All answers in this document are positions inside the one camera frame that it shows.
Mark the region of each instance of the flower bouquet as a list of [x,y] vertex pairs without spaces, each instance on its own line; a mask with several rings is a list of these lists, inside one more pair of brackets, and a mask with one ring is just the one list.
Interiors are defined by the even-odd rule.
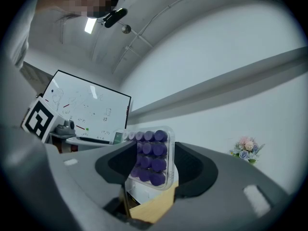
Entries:
[[254,138],[247,136],[241,137],[241,139],[235,144],[233,150],[230,150],[232,156],[239,157],[254,164],[259,155],[258,152],[264,147],[265,144],[259,146]]

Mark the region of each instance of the blue flower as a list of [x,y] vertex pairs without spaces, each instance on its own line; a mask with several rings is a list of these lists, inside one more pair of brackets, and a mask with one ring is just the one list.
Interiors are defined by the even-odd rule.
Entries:
[[252,151],[257,153],[259,150],[259,147],[257,145],[254,145],[254,147],[252,148]]
[[245,159],[248,157],[248,151],[241,151],[240,152],[240,158]]

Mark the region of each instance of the wooden table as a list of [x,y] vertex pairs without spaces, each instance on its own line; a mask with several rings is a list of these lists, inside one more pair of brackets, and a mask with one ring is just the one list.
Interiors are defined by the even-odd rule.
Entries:
[[156,223],[173,205],[174,190],[178,185],[179,182],[176,181],[156,198],[130,209],[131,217]]

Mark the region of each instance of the red marker line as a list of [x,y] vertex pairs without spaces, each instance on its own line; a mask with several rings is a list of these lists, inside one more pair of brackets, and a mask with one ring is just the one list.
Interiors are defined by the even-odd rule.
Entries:
[[83,130],[84,130],[84,128],[82,128],[82,127],[80,127],[80,126],[77,126],[77,125],[76,125],[76,127],[81,128],[81,129],[83,129]]

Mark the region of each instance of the clear plastic container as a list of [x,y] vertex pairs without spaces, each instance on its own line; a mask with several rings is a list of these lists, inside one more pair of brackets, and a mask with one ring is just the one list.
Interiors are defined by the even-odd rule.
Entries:
[[111,144],[137,142],[137,162],[129,178],[157,190],[173,184],[175,135],[170,127],[119,129]]

